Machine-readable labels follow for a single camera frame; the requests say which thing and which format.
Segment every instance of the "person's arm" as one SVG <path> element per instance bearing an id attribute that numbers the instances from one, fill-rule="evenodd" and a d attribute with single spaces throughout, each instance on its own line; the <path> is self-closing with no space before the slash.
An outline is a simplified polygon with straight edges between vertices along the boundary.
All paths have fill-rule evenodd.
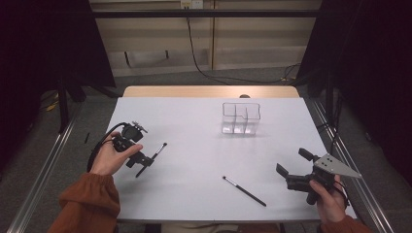
<path id="1" fill-rule="evenodd" d="M 119 194 L 112 175 L 124 161 L 142 149 L 134 145 L 124 152 L 116 152 L 112 133 L 94 159 L 89 173 L 61 193 L 59 216 L 48 232 L 99 232 L 113 233 L 120 212 Z"/>
<path id="2" fill-rule="evenodd" d="M 335 187 L 342 190 L 340 177 L 335 176 Z M 326 189 L 315 181 L 310 181 L 310 186 L 320 198 L 317 201 L 318 213 L 321 218 L 321 230 L 323 233 L 371 233 L 365 225 L 354 220 L 345 213 L 345 203 L 342 195 L 334 189 Z"/>

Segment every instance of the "silver metal plate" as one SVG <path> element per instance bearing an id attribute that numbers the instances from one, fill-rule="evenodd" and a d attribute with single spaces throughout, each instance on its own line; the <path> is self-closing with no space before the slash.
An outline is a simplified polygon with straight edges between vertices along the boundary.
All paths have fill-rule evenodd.
<path id="1" fill-rule="evenodd" d="M 361 178 L 361 174 L 348 167 L 330 154 L 325 154 L 315 162 L 315 166 L 334 175 Z"/>

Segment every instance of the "human hand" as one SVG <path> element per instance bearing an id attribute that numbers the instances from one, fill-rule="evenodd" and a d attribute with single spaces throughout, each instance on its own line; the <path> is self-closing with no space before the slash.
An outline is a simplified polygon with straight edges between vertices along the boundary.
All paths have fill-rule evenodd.
<path id="1" fill-rule="evenodd" d="M 99 153 L 97 153 L 91 166 L 90 173 L 105 176 L 113 175 L 123 165 L 124 161 L 143 148 L 142 145 L 136 144 L 123 152 L 117 152 L 112 144 L 112 138 L 119 135 L 120 132 L 112 132 L 106 139 Z"/>
<path id="2" fill-rule="evenodd" d="M 336 175 L 335 180 L 340 183 L 340 176 Z M 342 186 L 335 183 L 334 186 L 342 190 Z M 323 224 L 330 222 L 338 222 L 345 218 L 345 201 L 342 195 L 334 188 L 327 191 L 320 183 L 315 181 L 309 182 L 313 190 L 315 190 L 320 198 L 317 201 L 318 214 Z"/>

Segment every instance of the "marker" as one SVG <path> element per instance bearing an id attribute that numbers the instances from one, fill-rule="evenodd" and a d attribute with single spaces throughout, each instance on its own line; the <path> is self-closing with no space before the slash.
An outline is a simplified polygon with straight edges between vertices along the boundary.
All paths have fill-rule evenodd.
<path id="1" fill-rule="evenodd" d="M 241 191 L 243 191 L 244 193 L 246 193 L 248 196 L 252 197 L 255 201 L 259 202 L 262 206 L 266 206 L 266 204 L 262 201 L 260 201 L 257 197 L 255 197 L 252 193 L 248 192 L 247 190 L 245 190 L 243 187 L 239 186 L 237 183 L 233 182 L 231 179 L 223 176 L 223 178 L 228 181 L 229 183 L 233 184 L 235 187 L 239 188 Z"/>
<path id="2" fill-rule="evenodd" d="M 161 147 L 157 150 L 157 152 L 152 156 L 152 159 L 155 160 L 155 158 L 160 154 L 160 152 L 164 149 L 164 147 L 167 146 L 167 143 L 164 143 L 161 145 Z M 143 171 L 145 171 L 147 167 L 143 167 L 142 169 L 140 169 L 139 173 L 136 174 L 136 178 L 140 176 L 140 174 L 142 174 Z"/>
<path id="3" fill-rule="evenodd" d="M 85 144 L 87 143 L 88 136 L 90 136 L 90 133 L 87 133 L 86 138 L 85 138 Z"/>

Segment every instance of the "white table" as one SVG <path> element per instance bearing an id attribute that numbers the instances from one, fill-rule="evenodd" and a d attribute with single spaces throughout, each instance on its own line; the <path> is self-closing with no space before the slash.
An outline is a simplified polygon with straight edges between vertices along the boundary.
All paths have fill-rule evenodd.
<path id="1" fill-rule="evenodd" d="M 259 103 L 255 136 L 221 132 L 224 102 Z M 135 179 L 141 165 L 123 166 L 115 175 L 120 193 L 119 220 L 141 222 L 257 222 L 318 219 L 307 193 L 287 190 L 276 163 L 291 174 L 306 175 L 312 164 L 299 148 L 324 155 L 320 139 L 300 98 L 123 97 L 109 128 L 139 121 L 149 130 L 139 142 L 152 156 L 168 146 Z M 267 204 L 261 206 L 230 183 L 227 176 Z M 355 213 L 348 207 L 347 214 Z"/>

